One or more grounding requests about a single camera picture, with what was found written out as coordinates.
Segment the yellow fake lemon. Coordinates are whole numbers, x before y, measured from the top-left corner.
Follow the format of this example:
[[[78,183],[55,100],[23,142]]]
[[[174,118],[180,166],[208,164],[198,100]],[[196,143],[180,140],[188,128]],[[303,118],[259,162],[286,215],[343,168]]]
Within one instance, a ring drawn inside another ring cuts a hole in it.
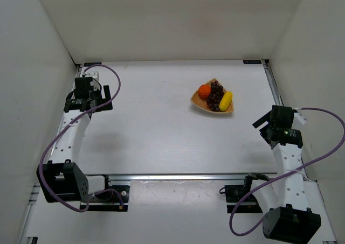
[[[225,92],[219,103],[219,110],[222,112],[227,111],[227,109],[231,105],[232,98],[233,98],[233,94],[231,91]]]

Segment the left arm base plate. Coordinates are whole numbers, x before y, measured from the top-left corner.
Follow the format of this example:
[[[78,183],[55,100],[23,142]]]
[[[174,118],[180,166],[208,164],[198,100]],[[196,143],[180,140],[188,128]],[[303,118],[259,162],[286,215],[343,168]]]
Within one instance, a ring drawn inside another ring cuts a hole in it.
[[[90,212],[127,212],[130,197],[130,181],[105,179],[105,188],[116,190],[122,199],[122,204],[118,195],[114,192],[95,194],[89,200],[87,211]]]

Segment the orange fake fruit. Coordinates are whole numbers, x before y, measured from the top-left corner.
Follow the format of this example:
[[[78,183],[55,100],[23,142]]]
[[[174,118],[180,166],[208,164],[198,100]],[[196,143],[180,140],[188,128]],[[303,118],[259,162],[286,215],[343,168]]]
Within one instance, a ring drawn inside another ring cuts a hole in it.
[[[210,94],[211,94],[211,86],[210,85],[207,85],[207,84],[204,84],[204,85],[201,85],[198,89],[198,95],[202,98],[202,99],[205,99],[207,98]]]

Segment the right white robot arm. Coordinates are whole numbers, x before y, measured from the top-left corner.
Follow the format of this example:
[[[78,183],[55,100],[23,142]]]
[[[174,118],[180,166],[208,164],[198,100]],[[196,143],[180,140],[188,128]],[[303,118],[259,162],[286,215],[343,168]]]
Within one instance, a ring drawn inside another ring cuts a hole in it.
[[[293,128],[297,112],[291,107],[273,105],[257,120],[262,138],[271,147],[278,170],[278,180],[255,191],[264,213],[263,234],[286,243],[308,243],[321,227],[321,217],[313,213],[306,197],[302,165],[301,132]]]

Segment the dark red fake grapes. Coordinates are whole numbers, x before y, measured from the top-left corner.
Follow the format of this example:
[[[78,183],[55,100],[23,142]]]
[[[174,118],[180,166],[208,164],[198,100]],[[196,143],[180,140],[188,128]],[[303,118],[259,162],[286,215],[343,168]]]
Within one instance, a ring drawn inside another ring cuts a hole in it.
[[[210,83],[211,93],[206,99],[206,103],[211,111],[220,112],[220,101],[223,98],[225,92],[223,86],[217,81]]]

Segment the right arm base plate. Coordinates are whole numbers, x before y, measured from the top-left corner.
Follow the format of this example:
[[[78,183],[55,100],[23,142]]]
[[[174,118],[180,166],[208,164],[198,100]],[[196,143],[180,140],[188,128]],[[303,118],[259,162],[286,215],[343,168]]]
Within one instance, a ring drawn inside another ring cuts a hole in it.
[[[231,214],[237,202],[247,194],[248,190],[244,185],[225,185],[219,190],[219,194],[225,195],[227,213]],[[237,208],[236,213],[262,213],[257,199],[250,195]]]

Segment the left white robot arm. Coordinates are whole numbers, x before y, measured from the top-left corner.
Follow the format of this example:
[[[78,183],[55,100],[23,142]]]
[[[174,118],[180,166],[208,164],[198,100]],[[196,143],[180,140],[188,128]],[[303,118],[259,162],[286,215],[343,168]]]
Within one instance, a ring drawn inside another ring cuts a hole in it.
[[[68,94],[64,105],[62,129],[82,112],[111,99],[108,86],[99,84],[98,72],[75,79],[75,89]],[[87,177],[77,165],[82,140],[92,113],[74,122],[57,140],[48,162],[43,165],[43,176],[51,190],[63,201],[83,201],[93,192],[105,188],[104,176]]]

